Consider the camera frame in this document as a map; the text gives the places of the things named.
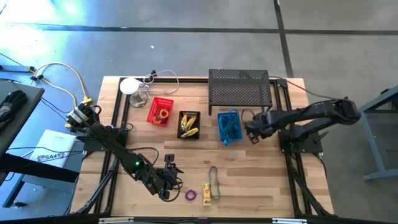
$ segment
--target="red plastic basket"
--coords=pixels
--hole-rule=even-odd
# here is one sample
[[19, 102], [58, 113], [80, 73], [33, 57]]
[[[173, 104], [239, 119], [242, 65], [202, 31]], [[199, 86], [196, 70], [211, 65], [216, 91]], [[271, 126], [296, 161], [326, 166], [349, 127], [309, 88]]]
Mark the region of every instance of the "red plastic basket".
[[[173, 104], [174, 100], [155, 97], [152, 102], [152, 106], [150, 106], [147, 122], [166, 127], [169, 124], [170, 116], [172, 115]], [[163, 119], [161, 123], [155, 123], [154, 118], [156, 115], [159, 115], [162, 109], [167, 110], [169, 112], [169, 116]]]

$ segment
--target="blue plastic basket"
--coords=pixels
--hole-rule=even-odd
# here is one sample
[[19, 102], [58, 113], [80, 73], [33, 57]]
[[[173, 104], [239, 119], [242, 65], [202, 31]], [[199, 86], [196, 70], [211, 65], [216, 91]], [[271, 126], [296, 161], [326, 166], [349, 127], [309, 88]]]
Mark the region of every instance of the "blue plastic basket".
[[229, 146], [233, 141], [243, 139], [238, 112], [232, 112], [232, 110], [229, 110], [228, 113], [219, 113], [217, 115], [217, 120], [220, 140], [224, 142], [225, 146]]

